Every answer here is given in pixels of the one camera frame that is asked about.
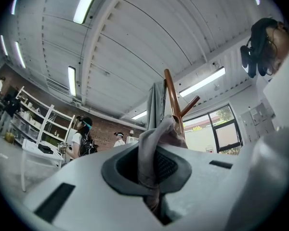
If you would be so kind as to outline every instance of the black backpack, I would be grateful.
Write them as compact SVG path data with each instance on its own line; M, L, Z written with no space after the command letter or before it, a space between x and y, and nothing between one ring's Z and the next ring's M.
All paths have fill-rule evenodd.
M97 149L94 144L94 140L90 138L89 134L87 134L86 136L82 136L80 142L79 157L89 155L95 152L97 152Z

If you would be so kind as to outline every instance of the brick wall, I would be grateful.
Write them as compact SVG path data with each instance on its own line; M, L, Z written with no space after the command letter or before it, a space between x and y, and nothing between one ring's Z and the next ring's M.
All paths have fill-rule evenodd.
M32 96L34 96L35 98L37 98L38 100L40 100L41 102L47 105L53 104L54 108L63 114L66 114L68 116L81 115L81 116L90 117L93 121L91 136L92 138L94 138L95 143L99 145L100 151L107 150L113 147L114 143L116 142L116 136L114 135L115 132L123 132L124 141L126 140L126 136L129 135L130 130L134 131L134 137L137 137L137 138L143 132L135 128L130 128L128 126L124 126L119 123L115 123L112 121L99 118L97 116L93 116L89 113L86 113L83 110L80 110L76 107L68 105L60 101L59 99L56 99L52 95L44 92L37 86L33 85L31 82L21 77L19 74L17 74L7 65L3 66L0 69L0 77L2 76L5 76L6 78L2 87L3 95L5 95L5 93L8 91L10 86L14 88L19 88L19 89L21 89L24 86L25 90L29 92ZM55 122L63 126L68 126L68 121L61 117L57 117ZM61 138L64 137L65 135L64 130L53 126L51 132L54 133L55 130L57 130L57 132L60 133Z

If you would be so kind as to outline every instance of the window frame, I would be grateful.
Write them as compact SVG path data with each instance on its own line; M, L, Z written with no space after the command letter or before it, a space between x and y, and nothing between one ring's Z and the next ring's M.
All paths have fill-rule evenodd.
M219 111L221 109L224 109L226 107L229 107L231 113L232 113L232 116L233 116L233 119L230 120L230 121L226 121L222 124L219 124L219 125L216 125L214 126L213 123L212 123L212 119L211 119L211 116L210 114L213 113L213 112L216 112L216 111ZM231 106L229 104L225 105L225 106L222 106L218 109L215 109L213 111L210 111L210 112L207 112L207 113L204 113L200 116L197 116L195 118L192 118L192 119L189 119L187 121L191 121L191 120L195 120L197 118L200 118L200 117L203 117L203 116L208 116L209 117L209 120L210 120L210 124L211 124L211 128L213 130L213 135L214 135L214 139L215 139L215 144L216 144L216 152L219 153L219 152L222 152L222 151L226 151L226 150L229 150L229 149L232 149L232 148L235 148L235 147L238 147L240 145L243 145L243 140L242 140L242 136L241 136L241 133L240 133L240 129L239 129L239 126L238 126L238 123L236 121L236 116L235 114L233 113L233 110L231 108ZM217 137L217 132L216 130L219 129L219 128L223 128L223 127L226 127L228 125L231 125L231 124L234 124L235 127L236 127L236 135L237 135L237 138L238 138L238 142L234 143L234 144L230 144L230 145L227 145L227 146L223 146L223 147L220 147L219 145L219 142L218 142L218 137Z

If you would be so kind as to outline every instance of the floor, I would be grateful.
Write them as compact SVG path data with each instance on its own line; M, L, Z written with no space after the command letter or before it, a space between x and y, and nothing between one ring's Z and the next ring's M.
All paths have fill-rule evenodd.
M21 155L20 145L10 144L0 137L0 183L8 195L20 202L39 183L56 172L55 168L26 162L26 192L23 192L20 182Z

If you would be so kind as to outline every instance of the white table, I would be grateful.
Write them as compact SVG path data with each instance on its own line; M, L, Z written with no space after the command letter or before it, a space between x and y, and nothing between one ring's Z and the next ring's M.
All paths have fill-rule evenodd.
M23 191L26 191L25 186L25 163L26 161L46 166L46 167L54 167L54 168L61 168L61 164L63 161L63 158L60 156L58 151L52 147L50 149L53 151L53 154L47 154L42 152L38 145L34 142L31 142L27 139L24 139L23 142L23 154L22 154L22 160L21 160L21 187Z

